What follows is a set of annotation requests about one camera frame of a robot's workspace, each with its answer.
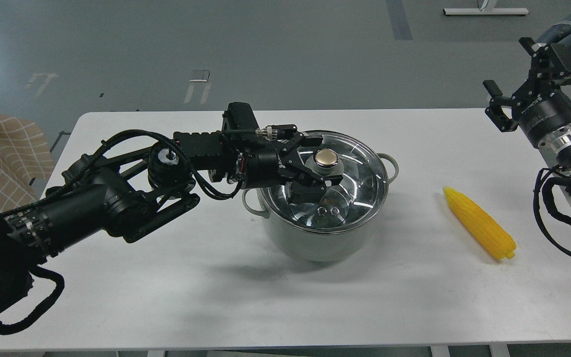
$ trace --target table leg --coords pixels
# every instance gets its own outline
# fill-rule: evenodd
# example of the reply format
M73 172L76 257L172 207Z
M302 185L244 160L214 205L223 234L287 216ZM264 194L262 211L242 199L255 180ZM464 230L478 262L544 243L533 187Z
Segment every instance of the table leg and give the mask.
M166 351L149 351L147 352L147 357L165 357Z
M492 357L510 357L507 344L491 344L488 347Z
M451 357L449 346L431 346L431 357Z

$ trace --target gray floor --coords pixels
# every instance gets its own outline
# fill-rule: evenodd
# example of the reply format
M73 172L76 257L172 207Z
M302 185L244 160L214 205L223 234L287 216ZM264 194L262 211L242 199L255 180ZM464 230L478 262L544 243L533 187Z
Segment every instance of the gray floor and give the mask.
M52 143L59 131L70 131L91 111L221 111L232 101L264 110L484 107L483 79L495 79L505 93L516 90L529 66L517 39L539 36L571 12L571 1L499 2L498 7L525 6L528 16L442 14L443 7L475 4L0 1L0 113L34 120ZM192 71L202 69L211 73L208 96L199 83L185 102ZM41 90L46 74L55 75ZM407 122L404 129L411 127ZM169 128L168 134L175 130L182 128ZM511 135L525 140L521 133ZM63 142L54 151L55 160L62 147ZM571 344L511 346L510 351L512 356L571 356ZM430 354L425 348L292 353ZM486 346L451 348L454 357L487 353Z

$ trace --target cooking pot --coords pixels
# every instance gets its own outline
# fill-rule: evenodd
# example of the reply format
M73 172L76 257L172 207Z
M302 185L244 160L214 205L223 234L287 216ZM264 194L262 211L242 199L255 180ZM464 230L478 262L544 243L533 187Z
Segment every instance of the cooking pot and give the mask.
M317 262L340 260L372 237L374 226L369 221L385 203L388 186L398 176L398 163L345 134L305 133L320 135L323 142L313 150L297 149L303 163L322 176L342 174L340 184L328 187L318 203L289 204L288 185L257 189L261 210L248 205L249 190L242 193L242 203L248 212L264 218L268 236L288 255ZM394 176L387 175L381 159L394 166Z

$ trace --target white table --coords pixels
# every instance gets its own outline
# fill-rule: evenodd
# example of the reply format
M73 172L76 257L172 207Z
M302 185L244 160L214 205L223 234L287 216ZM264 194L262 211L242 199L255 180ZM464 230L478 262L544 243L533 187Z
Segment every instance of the white table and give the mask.
M55 172L121 129L213 131L220 114L86 114ZM46 267L63 274L65 292L28 330L0 336L0 351L571 342L571 258L533 220L532 186L544 161L523 133L500 133L482 109L256 117L261 126L347 133L395 156L400 176L371 222L385 234L337 264L299 262L265 237L240 197L217 202L202 194L192 212L135 244L97 233L51 259ZM110 154L150 144L131 140ZM56 174L48 187L60 183ZM494 261L464 230L444 202L444 185L514 237L512 260ZM571 228L547 221L571 249ZM36 286L4 322L52 290Z

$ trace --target glass lid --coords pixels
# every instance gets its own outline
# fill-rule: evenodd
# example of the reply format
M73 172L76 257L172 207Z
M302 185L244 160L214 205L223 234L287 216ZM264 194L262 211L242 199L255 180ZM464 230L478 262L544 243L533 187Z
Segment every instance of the glass lid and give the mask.
M315 233L339 233L373 217L385 203L387 171L378 155L365 144L333 131L306 131L321 135L319 147L299 147L301 161L322 176L341 174L339 185L327 188L318 203L287 202L288 185L261 190L268 205L288 223Z

